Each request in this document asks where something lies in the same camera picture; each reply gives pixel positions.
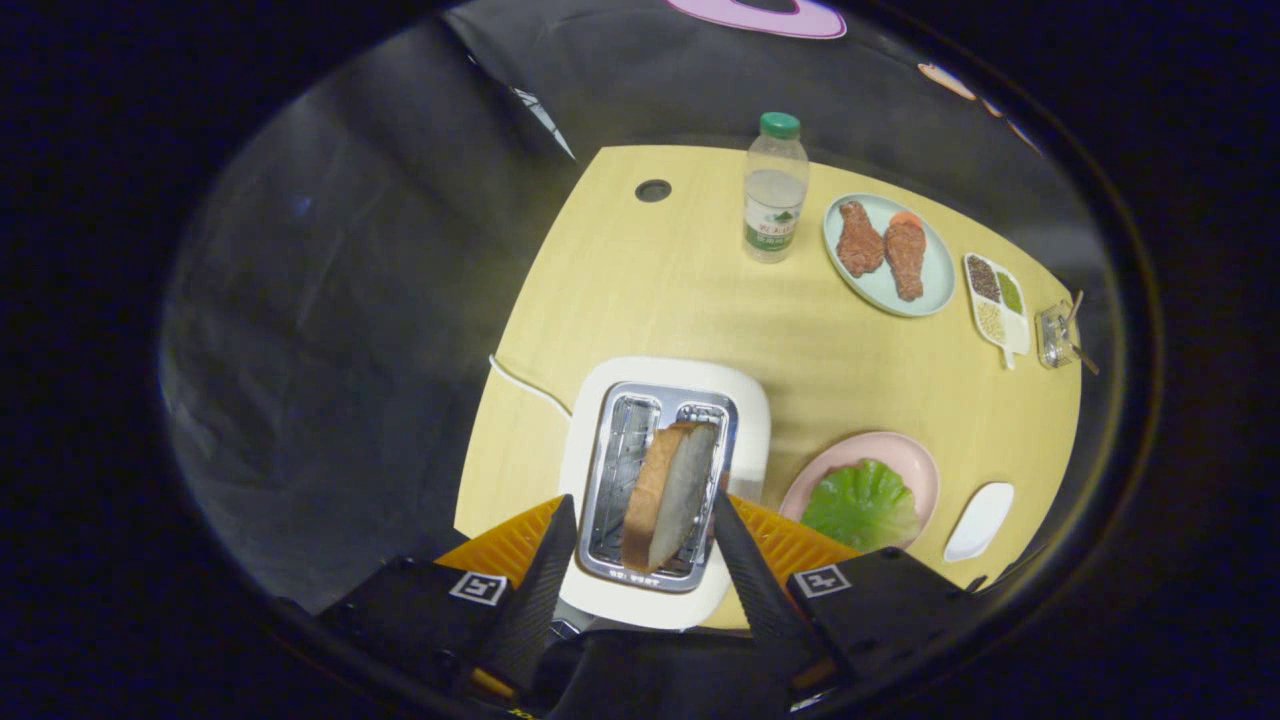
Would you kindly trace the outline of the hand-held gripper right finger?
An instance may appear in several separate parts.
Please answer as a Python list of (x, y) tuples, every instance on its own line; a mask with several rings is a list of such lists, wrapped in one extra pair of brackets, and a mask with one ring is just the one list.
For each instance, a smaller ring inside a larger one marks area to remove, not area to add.
[(910, 553), (849, 547), (721, 492), (712, 512), (756, 647), (799, 697), (864, 700), (941, 664), (979, 597)]

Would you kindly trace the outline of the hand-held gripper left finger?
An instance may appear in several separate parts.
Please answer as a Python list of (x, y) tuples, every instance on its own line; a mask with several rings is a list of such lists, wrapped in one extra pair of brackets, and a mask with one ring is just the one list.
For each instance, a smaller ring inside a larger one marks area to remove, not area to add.
[(443, 694), (532, 689), (579, 530), (556, 496), (435, 559), (402, 556), (319, 615), (343, 641)]

